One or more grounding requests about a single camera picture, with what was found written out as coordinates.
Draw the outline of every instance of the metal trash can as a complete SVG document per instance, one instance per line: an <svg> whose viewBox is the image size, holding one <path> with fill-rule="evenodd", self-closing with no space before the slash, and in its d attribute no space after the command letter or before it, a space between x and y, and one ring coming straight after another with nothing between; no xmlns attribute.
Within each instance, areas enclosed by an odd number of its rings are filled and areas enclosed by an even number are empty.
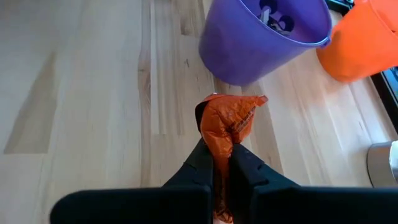
<svg viewBox="0 0 398 224"><path fill-rule="evenodd" d="M398 141L373 144L367 161L373 187L398 187Z"/></svg>

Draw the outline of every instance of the purple bucket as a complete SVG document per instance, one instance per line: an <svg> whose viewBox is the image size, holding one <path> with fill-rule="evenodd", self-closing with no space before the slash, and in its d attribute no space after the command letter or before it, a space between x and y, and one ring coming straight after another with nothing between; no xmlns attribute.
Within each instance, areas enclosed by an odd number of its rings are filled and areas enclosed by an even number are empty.
<svg viewBox="0 0 398 224"><path fill-rule="evenodd" d="M324 0L277 1L278 20L294 20L289 36L274 31L257 17L267 0L213 0L199 53L214 76L232 85L247 85L302 54L330 42L331 18Z"/></svg>

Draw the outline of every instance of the bucket rim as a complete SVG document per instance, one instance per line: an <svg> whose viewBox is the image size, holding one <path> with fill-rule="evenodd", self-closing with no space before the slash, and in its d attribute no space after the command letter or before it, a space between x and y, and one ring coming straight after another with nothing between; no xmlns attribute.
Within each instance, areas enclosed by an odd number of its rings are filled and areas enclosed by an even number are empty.
<svg viewBox="0 0 398 224"><path fill-rule="evenodd" d="M291 44L295 44L295 45L299 45L300 47L321 47L322 45L324 45L325 43L327 43L330 40L330 35L331 35L331 31L332 31L332 23L331 23L331 17L330 17L330 13L328 10L328 6L326 4L326 2L324 0L321 0L321 4L323 4L323 10L325 11L325 13L329 16L327 16L327 21L328 21L328 27L329 27L329 31L326 35L326 37L324 39L322 39L321 41L318 42L313 42L313 43L305 43L305 42L300 42L291 38L288 38L276 31L274 31L273 29L271 29L270 27L268 27L267 25L265 25L263 22L261 22L256 15L254 15L250 9L242 2L242 0L235 0L237 2L239 2L242 7L245 9L245 11L247 13L250 14L251 19L255 19L255 21L265 30L271 31L271 34L280 38L280 39L284 39L284 40L289 40Z"/></svg>
<svg viewBox="0 0 398 224"><path fill-rule="evenodd" d="M374 15L378 18L378 20L379 20L379 22L381 23L381 25L385 28L384 30L385 30L385 31L388 31L389 35L394 36L394 38L398 40L398 35L395 35L395 34L391 31L391 28L387 26L386 22L384 22L384 20L382 20L381 17L380 17L380 15L377 13L377 11L376 11L376 9L375 9L375 7L374 7L373 0L368 0L367 2L369 3L369 5L370 5L370 7L371 7L371 10L372 10L372 12L374 13Z"/></svg>

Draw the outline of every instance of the orange plastic bag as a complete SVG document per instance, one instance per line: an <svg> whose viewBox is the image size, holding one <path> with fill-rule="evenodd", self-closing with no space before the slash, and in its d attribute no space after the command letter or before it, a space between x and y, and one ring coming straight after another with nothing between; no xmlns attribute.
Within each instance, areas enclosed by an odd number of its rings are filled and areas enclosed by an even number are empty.
<svg viewBox="0 0 398 224"><path fill-rule="evenodd" d="M233 222L226 206L228 160L233 144L239 144L250 134L254 110L267 100L265 96L212 94L195 109L198 128L215 160L215 217L223 222Z"/></svg>

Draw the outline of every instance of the wooden floor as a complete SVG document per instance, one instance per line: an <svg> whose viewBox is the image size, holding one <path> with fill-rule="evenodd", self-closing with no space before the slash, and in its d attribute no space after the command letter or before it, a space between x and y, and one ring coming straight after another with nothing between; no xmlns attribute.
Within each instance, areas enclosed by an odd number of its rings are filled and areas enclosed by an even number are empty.
<svg viewBox="0 0 398 224"><path fill-rule="evenodd" d="M162 185L213 92L269 97L244 144L280 173L370 185L367 148L397 136L369 79L338 83L309 50L251 86L221 83L198 55L209 5L0 0L0 223L47 223L81 189Z"/></svg>

